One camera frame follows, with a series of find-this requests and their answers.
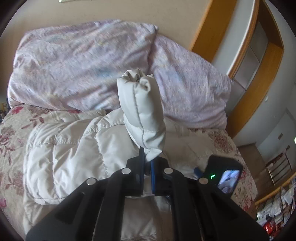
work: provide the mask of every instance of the tiled panel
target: tiled panel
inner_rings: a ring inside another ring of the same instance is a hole
[[[240,98],[244,95],[245,90],[235,81],[231,87],[230,98],[226,104],[225,112],[227,115],[233,110],[236,104],[239,102]]]
[[[261,24],[258,22],[254,30],[250,46],[260,62],[262,61],[262,58],[264,56],[267,44],[268,38],[266,36],[266,33],[264,32]]]
[[[246,55],[235,75],[235,79],[245,88],[249,86],[251,83],[254,73],[258,70],[260,63],[254,54],[254,52],[251,50],[250,47],[248,47]]]

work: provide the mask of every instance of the device screen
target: device screen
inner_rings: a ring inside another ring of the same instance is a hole
[[[218,188],[225,194],[232,193],[238,177],[239,170],[226,170],[222,174]]]

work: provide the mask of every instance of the bed sheet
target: bed sheet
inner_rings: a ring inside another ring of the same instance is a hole
[[[22,225],[23,208],[23,157],[25,143],[31,130],[38,123],[46,122],[46,115],[52,110],[22,104],[9,111],[0,124],[0,207],[3,213],[24,238]],[[232,199],[247,210],[257,195],[255,182],[235,144],[225,130],[193,129],[201,139],[211,141],[214,154],[235,158],[244,170]]]

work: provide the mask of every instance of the white puffer jacket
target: white puffer jacket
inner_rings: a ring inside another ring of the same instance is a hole
[[[120,109],[109,114],[104,110],[80,114],[53,111],[51,121],[30,134],[23,167],[27,232],[49,211],[36,208],[36,204],[59,204],[87,178],[110,177],[138,155],[139,146],[145,148],[147,161],[162,152],[171,167],[189,177],[193,177],[194,167],[204,169],[207,165],[213,153],[208,143],[163,118],[153,76],[127,71],[118,79],[118,93]],[[151,182],[145,177],[146,198],[126,202],[122,239],[171,237],[169,204],[162,197],[149,195]]]

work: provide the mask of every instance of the silver screw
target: silver screw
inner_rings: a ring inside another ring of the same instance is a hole
[[[86,184],[87,185],[93,185],[95,183],[96,183],[96,179],[93,178],[93,177],[91,177],[91,178],[89,178],[89,179],[86,180]]]
[[[199,179],[199,182],[200,182],[200,184],[208,184],[208,182],[209,182],[209,180],[208,179],[206,179],[205,177],[202,177],[202,178],[200,178]]]
[[[121,170],[121,172],[122,172],[122,174],[130,174],[131,173],[131,169],[129,169],[129,168],[123,168],[122,170]]]
[[[169,167],[167,167],[166,169],[164,169],[164,173],[165,174],[172,174],[173,173],[173,169],[171,169],[171,168],[169,168]]]

